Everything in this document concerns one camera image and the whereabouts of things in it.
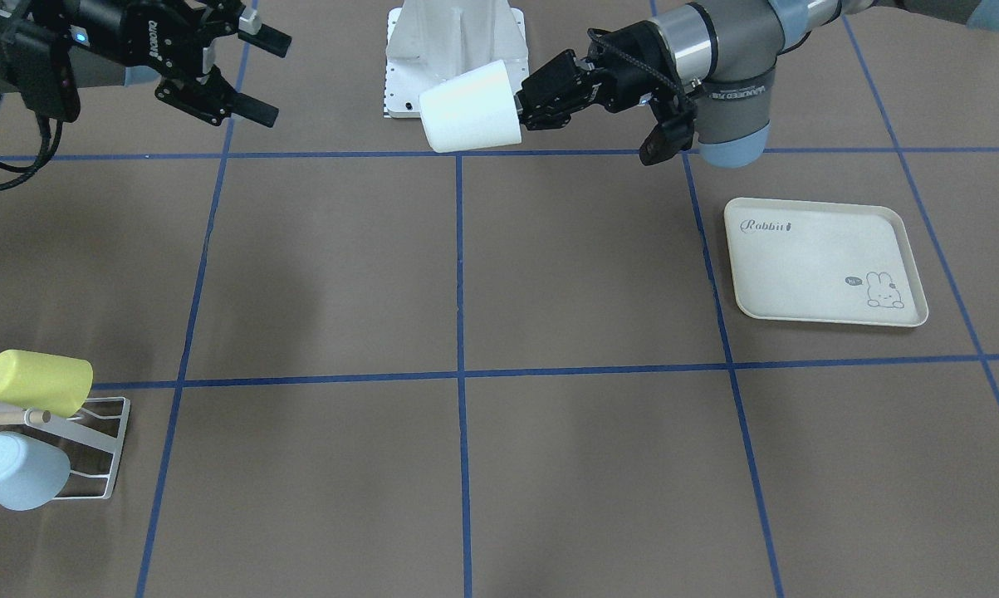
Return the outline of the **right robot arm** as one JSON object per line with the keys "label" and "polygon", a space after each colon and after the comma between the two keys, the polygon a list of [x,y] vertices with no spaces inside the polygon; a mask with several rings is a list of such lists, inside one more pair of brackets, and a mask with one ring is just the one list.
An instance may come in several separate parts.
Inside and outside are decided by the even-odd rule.
{"label": "right robot arm", "polygon": [[274,125],[275,106],[223,78],[221,37],[279,57],[291,45],[244,1],[0,1],[0,105],[17,92],[40,117],[73,122],[82,87],[157,76],[160,101],[207,124],[237,115]]}

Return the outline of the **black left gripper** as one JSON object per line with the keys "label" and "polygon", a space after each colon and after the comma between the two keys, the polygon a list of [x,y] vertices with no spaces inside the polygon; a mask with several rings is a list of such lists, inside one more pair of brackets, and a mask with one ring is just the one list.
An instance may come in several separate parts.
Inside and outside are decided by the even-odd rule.
{"label": "black left gripper", "polygon": [[673,53],[655,22],[616,31],[590,29],[585,56],[564,50],[522,81],[519,121],[528,131],[568,126],[572,114],[591,105],[618,113],[643,97],[670,110],[697,107],[684,90]]}

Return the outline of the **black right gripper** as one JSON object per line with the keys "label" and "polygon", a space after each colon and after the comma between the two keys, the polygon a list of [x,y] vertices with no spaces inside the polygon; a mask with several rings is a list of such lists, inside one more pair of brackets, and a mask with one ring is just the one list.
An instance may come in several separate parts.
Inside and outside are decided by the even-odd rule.
{"label": "black right gripper", "polygon": [[215,39],[241,41],[284,58],[291,37],[264,24],[242,1],[70,1],[78,45],[126,67],[159,75],[156,97],[207,124],[233,115],[272,128],[274,105],[238,92],[211,57]]}

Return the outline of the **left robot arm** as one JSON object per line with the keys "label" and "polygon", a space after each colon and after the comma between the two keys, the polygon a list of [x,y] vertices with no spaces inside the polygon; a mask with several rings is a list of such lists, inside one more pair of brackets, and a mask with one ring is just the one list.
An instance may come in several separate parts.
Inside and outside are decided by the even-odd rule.
{"label": "left robot arm", "polygon": [[591,105],[620,113],[647,105],[655,126],[639,148],[644,165],[693,146],[719,168],[760,158],[780,56],[819,27],[874,1],[690,1],[621,29],[590,29],[584,56],[564,50],[514,95],[530,131],[556,130]]}

